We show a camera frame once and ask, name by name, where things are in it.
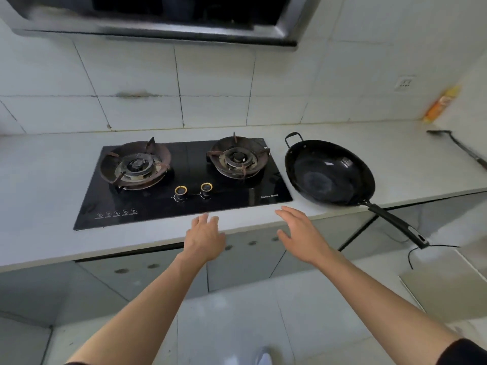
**black frying pan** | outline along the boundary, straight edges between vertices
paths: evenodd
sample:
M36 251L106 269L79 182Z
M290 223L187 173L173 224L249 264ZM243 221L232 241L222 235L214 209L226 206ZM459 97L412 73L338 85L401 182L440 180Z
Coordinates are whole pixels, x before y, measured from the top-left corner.
M287 139L299 136L301 142L291 147ZM368 166L355 154L324 140L303 140L301 134L290 133L284 139L286 172L293 187L313 202L342 206L365 205L404 233L419 248L429 242L412 226L397 216L371 203L375 181Z

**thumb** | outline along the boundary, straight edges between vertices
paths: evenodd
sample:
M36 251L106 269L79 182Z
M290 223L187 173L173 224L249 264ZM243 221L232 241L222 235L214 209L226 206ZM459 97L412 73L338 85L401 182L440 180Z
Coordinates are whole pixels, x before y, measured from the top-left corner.
M281 242L284 245L287 245L288 243L291 243L291 239L289 238L289 236L283 230L279 229L277 231L277 236L279 237L279 239L281 240Z

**orange bottle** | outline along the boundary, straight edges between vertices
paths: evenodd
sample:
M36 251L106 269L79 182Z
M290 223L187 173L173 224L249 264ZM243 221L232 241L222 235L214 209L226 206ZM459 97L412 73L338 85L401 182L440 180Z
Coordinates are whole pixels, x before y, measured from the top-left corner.
M450 105L455 97L460 93L460 86L456 85L448 89L428 110L426 115L423 117L424 122L432 122Z

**white countertop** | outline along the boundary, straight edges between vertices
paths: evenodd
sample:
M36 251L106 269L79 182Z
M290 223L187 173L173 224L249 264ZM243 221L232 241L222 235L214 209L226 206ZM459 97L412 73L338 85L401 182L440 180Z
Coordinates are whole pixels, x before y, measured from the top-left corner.
M363 207L319 206L285 176L284 137L339 144L374 174L372 202L383 207L487 190L487 173L448 138L432 137L419 122L362 122L0 137L0 271L181 242L191 215L74 231L73 225L100 150L136 140L217 140L264 137L294 201L311 218L355 213ZM213 213L227 233L281 223L279 205Z

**range hood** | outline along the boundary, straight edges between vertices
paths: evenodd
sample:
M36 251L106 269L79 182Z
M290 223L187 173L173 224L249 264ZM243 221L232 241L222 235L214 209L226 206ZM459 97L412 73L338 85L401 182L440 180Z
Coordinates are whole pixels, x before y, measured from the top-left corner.
M13 32L295 47L320 0L0 0Z

